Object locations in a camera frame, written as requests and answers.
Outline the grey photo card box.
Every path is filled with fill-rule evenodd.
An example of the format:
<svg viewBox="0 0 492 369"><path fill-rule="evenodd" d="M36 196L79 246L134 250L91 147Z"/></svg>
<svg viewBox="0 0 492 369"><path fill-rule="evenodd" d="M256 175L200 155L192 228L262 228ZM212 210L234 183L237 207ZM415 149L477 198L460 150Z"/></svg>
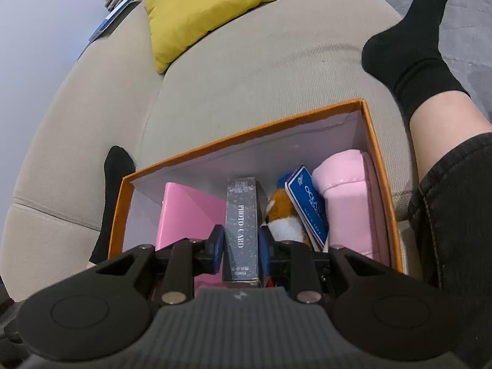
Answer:
<svg viewBox="0 0 492 369"><path fill-rule="evenodd" d="M254 177L235 178L227 185L223 282L230 288L260 284L257 186Z"/></svg>

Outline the orange white plush toy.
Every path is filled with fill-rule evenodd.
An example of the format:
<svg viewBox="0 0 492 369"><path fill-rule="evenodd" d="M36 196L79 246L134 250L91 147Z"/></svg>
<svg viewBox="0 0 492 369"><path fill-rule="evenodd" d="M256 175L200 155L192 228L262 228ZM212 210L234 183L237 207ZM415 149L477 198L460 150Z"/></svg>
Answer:
<svg viewBox="0 0 492 369"><path fill-rule="evenodd" d="M302 242L311 247L300 216L284 189L278 189L268 199L263 224L269 228L276 242Z"/></svg>

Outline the pink booklet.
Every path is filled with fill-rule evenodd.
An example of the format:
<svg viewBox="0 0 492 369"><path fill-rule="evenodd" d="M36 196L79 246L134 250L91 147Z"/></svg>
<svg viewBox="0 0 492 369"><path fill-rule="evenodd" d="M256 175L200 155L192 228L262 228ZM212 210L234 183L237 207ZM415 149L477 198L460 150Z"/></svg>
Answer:
<svg viewBox="0 0 492 369"><path fill-rule="evenodd" d="M207 273L206 241L225 224L226 202L200 190L168 182L156 238L156 260L164 267L160 302L179 305L199 288L223 288L223 274Z"/></svg>

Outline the orange cardboard box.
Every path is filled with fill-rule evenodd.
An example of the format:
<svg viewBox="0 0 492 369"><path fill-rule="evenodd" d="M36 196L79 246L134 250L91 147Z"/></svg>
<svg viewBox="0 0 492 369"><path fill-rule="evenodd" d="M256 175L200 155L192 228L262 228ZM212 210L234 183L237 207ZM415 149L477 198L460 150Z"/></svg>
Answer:
<svg viewBox="0 0 492 369"><path fill-rule="evenodd" d="M345 149L373 159L391 266L404 270L389 181L367 102L352 99L233 134L143 168L123 179L109 257L138 244L152 244L167 182L179 182L224 197L233 177L255 177L271 193L277 180L299 165L315 168Z"/></svg>

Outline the left leg black sock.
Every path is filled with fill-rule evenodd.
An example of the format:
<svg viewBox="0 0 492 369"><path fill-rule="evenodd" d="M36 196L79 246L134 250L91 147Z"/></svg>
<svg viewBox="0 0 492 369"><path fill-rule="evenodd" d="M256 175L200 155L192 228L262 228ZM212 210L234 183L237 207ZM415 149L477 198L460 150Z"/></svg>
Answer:
<svg viewBox="0 0 492 369"><path fill-rule="evenodd" d="M133 159L120 146L112 146L104 162L105 203L100 233L89 258L90 265L97 265L108 258L109 244L117 199L123 179L135 172Z"/></svg>

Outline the leg black sock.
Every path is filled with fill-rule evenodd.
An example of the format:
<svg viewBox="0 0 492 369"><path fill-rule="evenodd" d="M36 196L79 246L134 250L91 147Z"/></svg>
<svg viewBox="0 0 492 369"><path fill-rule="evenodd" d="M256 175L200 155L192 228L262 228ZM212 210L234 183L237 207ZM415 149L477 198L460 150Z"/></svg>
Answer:
<svg viewBox="0 0 492 369"><path fill-rule="evenodd" d="M90 265L97 265L108 258L109 244L117 199L123 179L135 172L133 159L120 146L112 146L104 162L105 203L100 233L89 258Z"/></svg>
<svg viewBox="0 0 492 369"><path fill-rule="evenodd" d="M491 124L438 50L447 0L413 0L363 47L363 69L398 103L419 185L408 217L424 279L462 308L491 309Z"/></svg>

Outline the beige sofa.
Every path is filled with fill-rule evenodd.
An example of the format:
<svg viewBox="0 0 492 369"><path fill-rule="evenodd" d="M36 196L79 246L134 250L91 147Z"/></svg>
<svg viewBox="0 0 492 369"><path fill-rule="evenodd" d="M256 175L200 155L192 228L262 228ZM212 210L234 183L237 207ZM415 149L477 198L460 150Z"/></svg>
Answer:
<svg viewBox="0 0 492 369"><path fill-rule="evenodd" d="M278 0L213 31L159 75L137 5L92 43L58 89L7 211L1 278L22 301L88 264L103 216L103 163L139 168L268 122L361 97L396 215L415 189L410 139L389 91L361 67L364 43L399 14L385 0Z"/></svg>

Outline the right leg black sock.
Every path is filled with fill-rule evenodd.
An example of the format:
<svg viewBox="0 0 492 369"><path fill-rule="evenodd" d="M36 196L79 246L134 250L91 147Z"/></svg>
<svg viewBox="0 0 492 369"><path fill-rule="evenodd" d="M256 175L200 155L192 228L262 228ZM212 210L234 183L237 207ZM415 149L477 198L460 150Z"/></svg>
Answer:
<svg viewBox="0 0 492 369"><path fill-rule="evenodd" d="M491 309L491 124L438 50L447 0L413 0L363 47L363 69L398 103L419 185L408 217L424 279L462 308Z"/></svg>

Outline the yellow cushion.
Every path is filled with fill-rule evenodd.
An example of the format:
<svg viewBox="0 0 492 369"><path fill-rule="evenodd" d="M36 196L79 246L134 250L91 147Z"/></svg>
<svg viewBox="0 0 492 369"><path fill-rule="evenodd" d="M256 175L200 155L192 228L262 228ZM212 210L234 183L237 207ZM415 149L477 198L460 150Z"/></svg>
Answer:
<svg viewBox="0 0 492 369"><path fill-rule="evenodd" d="M225 23L276 0L144 0L156 72Z"/></svg>

